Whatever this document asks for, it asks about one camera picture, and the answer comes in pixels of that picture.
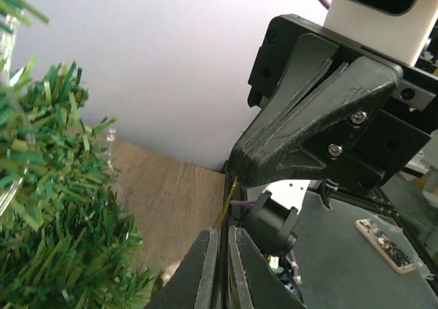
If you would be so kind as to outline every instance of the wooden surface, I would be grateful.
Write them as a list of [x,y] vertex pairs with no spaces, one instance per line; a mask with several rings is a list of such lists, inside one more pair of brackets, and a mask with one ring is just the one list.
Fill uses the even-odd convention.
[[181,260],[218,216],[224,175],[118,139],[113,164],[144,237],[137,262],[161,269]]

